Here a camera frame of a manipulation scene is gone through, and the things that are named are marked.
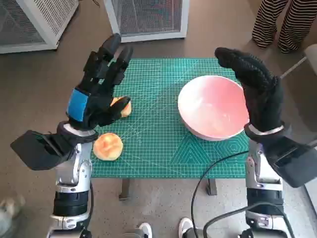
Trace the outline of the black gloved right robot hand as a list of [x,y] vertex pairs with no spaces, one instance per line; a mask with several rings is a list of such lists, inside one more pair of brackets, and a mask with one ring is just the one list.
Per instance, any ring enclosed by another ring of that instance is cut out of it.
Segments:
[[221,67],[234,71],[242,85],[249,121],[260,132],[283,126],[283,91],[280,77],[273,75],[256,56],[218,47],[214,52]]

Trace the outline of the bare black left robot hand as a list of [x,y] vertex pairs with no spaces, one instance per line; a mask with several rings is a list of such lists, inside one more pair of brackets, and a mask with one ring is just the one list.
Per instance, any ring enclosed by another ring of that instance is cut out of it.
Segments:
[[68,122],[75,129],[92,130],[112,124],[121,118],[121,111],[131,101],[124,96],[113,103],[114,88],[123,81],[133,54],[131,47],[125,47],[113,60],[120,43],[121,36],[115,33],[98,51],[90,53],[83,78],[73,89],[66,110]]

